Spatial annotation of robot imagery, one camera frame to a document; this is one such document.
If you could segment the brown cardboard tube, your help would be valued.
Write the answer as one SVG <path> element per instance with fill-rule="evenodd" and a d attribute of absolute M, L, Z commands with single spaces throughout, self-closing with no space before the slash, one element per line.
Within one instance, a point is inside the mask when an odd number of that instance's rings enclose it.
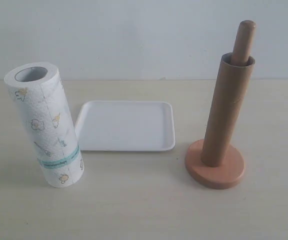
<path fill-rule="evenodd" d="M 251 56 L 245 66 L 232 65 L 231 58 L 221 57 L 202 147 L 201 159 L 210 167 L 224 161 L 255 65 Z"/>

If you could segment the wooden paper towel holder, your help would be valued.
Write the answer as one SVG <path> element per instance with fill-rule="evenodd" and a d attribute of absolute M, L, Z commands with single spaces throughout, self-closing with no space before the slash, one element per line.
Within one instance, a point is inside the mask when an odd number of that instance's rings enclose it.
<path fill-rule="evenodd" d="M 244 20 L 239 24 L 230 63 L 245 66 L 252 48 L 256 23 Z M 218 167 L 206 165 L 202 160 L 204 138 L 192 143 L 185 156 L 185 167 L 188 173 L 200 184 L 212 189 L 228 189 L 236 186 L 245 172 L 245 162 L 241 153 L 229 144 L 228 150 Z"/>

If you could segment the white printed paper towel roll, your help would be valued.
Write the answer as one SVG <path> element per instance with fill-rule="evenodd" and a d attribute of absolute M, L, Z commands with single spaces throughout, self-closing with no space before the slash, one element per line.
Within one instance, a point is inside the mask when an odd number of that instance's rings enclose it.
<path fill-rule="evenodd" d="M 4 82 L 47 183 L 55 188 L 77 183 L 84 161 L 58 67 L 28 63 L 8 72 Z"/>

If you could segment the white rectangular plastic tray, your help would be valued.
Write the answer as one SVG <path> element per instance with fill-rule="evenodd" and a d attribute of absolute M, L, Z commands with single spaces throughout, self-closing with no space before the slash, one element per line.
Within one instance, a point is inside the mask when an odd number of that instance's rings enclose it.
<path fill-rule="evenodd" d="M 164 152 L 176 145 L 173 108 L 165 101 L 88 101 L 75 132 L 81 151 Z"/>

